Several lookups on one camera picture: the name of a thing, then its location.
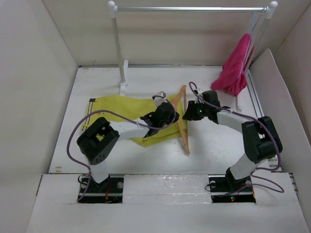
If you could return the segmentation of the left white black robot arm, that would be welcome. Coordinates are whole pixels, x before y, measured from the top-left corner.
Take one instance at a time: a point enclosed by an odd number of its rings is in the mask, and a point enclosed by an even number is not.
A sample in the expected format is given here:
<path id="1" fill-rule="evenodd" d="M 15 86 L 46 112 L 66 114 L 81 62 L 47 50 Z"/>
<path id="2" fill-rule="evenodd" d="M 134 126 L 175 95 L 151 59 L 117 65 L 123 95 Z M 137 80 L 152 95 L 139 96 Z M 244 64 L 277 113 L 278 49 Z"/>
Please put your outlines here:
<path id="1" fill-rule="evenodd" d="M 161 103 L 155 111 L 134 120 L 119 116 L 124 121 L 108 121 L 100 117 L 77 139 L 81 153 L 87 158 L 91 170 L 91 186 L 97 192 L 108 188 L 110 178 L 105 160 L 118 141 L 149 138 L 175 123 L 179 113 L 169 102 Z"/>

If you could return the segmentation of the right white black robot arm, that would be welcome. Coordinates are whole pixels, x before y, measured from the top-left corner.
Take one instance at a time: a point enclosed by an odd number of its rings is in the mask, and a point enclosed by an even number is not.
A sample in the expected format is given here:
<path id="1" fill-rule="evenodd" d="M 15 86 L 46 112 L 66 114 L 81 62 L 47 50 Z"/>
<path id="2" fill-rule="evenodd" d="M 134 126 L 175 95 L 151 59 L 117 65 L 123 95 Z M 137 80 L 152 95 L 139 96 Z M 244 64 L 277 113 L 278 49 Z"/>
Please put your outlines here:
<path id="1" fill-rule="evenodd" d="M 183 115 L 187 121 L 198 121 L 207 117 L 210 121 L 227 126 L 242 134 L 244 154 L 226 171 L 219 185 L 236 191 L 265 160 L 280 156 L 282 143 L 272 119 L 268 116 L 254 118 L 221 106 L 216 91 L 193 90 L 196 100 L 188 102 Z"/>

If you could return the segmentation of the pink hanging garment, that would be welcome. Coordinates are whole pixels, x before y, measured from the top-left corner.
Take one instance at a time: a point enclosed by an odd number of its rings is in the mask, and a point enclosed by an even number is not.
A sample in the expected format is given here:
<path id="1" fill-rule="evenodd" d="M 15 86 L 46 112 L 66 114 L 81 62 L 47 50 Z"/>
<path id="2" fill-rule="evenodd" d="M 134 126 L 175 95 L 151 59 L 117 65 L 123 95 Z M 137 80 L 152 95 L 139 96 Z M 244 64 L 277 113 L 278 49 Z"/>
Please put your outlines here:
<path id="1" fill-rule="evenodd" d="M 250 45 L 251 35 L 246 33 L 223 65 L 219 78 L 211 84 L 212 90 L 225 90 L 227 94 L 237 97 L 247 86 L 245 61 Z"/>

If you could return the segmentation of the yellow-green trousers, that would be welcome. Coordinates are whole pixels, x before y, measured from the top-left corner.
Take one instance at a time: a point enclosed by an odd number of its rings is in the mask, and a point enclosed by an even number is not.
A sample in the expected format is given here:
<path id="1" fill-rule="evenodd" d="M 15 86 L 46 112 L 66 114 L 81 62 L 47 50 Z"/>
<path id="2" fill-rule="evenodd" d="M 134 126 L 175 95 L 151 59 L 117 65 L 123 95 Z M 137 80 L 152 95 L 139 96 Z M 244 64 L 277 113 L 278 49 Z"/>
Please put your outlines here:
<path id="1" fill-rule="evenodd" d="M 156 109 L 152 99 L 135 99 L 120 95 L 104 96 L 96 99 L 90 99 L 87 106 L 87 114 L 98 110 L 109 110 L 131 120 L 146 115 Z M 177 112 L 182 116 L 184 114 L 182 103 L 176 107 Z M 82 124 L 81 130 L 85 131 L 99 117 L 105 117 L 108 121 L 125 121 L 117 116 L 109 113 L 97 113 L 88 117 Z M 178 123 L 172 124 L 170 127 L 159 131 L 154 136 L 148 138 L 133 138 L 135 143 L 143 147 L 149 147 L 156 143 L 181 137 Z"/>

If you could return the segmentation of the blue hanger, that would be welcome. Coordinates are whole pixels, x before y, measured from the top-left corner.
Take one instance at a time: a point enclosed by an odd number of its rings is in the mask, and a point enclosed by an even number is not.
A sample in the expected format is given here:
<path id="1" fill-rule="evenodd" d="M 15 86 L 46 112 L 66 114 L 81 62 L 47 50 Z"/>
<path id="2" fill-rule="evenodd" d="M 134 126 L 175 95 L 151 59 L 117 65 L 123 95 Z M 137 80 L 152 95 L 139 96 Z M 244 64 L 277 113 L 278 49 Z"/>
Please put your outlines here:
<path id="1" fill-rule="evenodd" d="M 240 12 L 252 14 L 247 31 L 250 34 L 250 38 L 247 40 L 247 49 L 244 55 L 244 61 L 241 70 L 241 72 L 245 74 L 270 20 L 271 10 L 269 6 L 242 7 Z"/>

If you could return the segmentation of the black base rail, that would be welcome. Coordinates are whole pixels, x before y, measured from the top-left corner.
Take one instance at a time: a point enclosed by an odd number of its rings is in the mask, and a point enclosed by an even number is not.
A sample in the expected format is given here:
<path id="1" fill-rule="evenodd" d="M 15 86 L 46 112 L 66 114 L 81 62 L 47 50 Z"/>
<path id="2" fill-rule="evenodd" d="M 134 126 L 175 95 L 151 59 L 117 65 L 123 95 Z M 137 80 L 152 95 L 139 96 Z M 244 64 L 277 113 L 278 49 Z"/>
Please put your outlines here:
<path id="1" fill-rule="evenodd" d="M 124 175 L 102 184 L 79 176 L 79 203 L 104 204 L 214 204 L 254 203 L 251 188 L 227 196 L 215 183 L 223 178 L 209 175 Z"/>

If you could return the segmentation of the wooden clothes hanger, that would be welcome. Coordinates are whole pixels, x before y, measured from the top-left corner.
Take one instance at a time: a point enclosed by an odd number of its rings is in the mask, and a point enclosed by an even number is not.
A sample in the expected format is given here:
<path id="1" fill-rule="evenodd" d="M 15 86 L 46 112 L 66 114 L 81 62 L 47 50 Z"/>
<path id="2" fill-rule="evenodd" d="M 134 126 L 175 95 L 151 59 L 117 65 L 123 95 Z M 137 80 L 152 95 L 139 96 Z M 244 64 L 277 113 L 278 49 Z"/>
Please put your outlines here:
<path id="1" fill-rule="evenodd" d="M 187 88 L 186 85 L 183 85 L 180 88 L 177 96 L 171 100 L 171 104 L 173 104 L 174 107 L 177 107 L 178 104 L 181 102 L 181 100 L 183 98 L 184 109 L 187 108 L 186 88 Z M 180 132 L 180 135 L 181 135 L 184 151 L 185 151 L 186 155 L 189 156 L 190 155 L 190 148 L 189 148 L 188 129 L 185 128 L 187 123 L 183 119 L 183 114 L 182 114 L 182 116 L 179 117 L 177 123 L 178 123 L 179 132 Z"/>

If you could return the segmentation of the white metal clothes rack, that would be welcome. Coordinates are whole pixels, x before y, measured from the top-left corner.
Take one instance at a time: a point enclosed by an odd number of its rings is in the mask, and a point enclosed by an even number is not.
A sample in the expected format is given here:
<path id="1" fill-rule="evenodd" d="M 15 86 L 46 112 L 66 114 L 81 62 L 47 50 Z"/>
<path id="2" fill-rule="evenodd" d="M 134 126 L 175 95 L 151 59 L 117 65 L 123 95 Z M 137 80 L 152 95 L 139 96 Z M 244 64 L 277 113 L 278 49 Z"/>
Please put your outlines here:
<path id="1" fill-rule="evenodd" d="M 119 39 L 119 32 L 118 32 L 118 26 L 117 26 L 117 13 L 118 12 L 237 12 L 237 13 L 243 13 L 243 12 L 251 12 L 256 13 L 259 12 L 262 16 L 265 17 L 260 30 L 257 34 L 257 37 L 253 44 L 251 44 L 251 40 L 248 42 L 248 50 L 247 53 L 244 56 L 244 62 L 243 62 L 243 69 L 244 72 L 247 72 L 249 69 L 250 63 L 252 61 L 252 57 L 257 49 L 257 46 L 259 45 L 261 38 L 265 32 L 265 29 L 272 18 L 277 6 L 277 1 L 272 1 L 269 3 L 268 6 L 264 7 L 127 7 L 127 6 L 117 6 L 114 1 L 110 0 L 107 3 L 109 14 L 112 22 L 112 31 L 114 35 L 114 41 L 115 41 L 115 47 L 116 47 L 116 54 L 118 59 L 118 67 L 120 72 L 120 91 L 119 95 L 124 96 L 126 87 L 128 86 L 128 66 L 129 62 L 128 60 L 124 60 L 121 53 L 121 46 L 120 46 L 120 39 Z"/>

